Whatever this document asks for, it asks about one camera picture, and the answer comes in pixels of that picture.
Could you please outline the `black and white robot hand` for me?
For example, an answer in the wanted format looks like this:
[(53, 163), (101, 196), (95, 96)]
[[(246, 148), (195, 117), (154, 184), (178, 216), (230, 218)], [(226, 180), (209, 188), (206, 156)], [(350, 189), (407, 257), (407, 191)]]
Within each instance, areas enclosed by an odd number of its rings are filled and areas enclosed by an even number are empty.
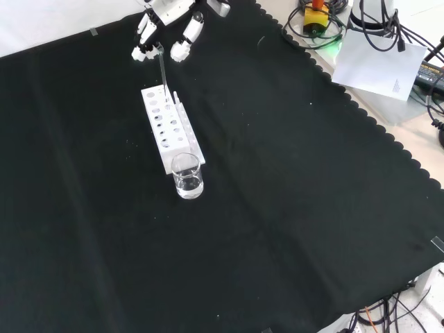
[(171, 59), (175, 62), (187, 59), (191, 46), (204, 26), (203, 14), (193, 10), (197, 3), (197, 1), (147, 1), (144, 15), (135, 31), (135, 46), (131, 53), (133, 60), (142, 62), (160, 55), (160, 46), (154, 41), (153, 36), (161, 27), (172, 25), (190, 12), (191, 19), (182, 37), (173, 44), (170, 50)]

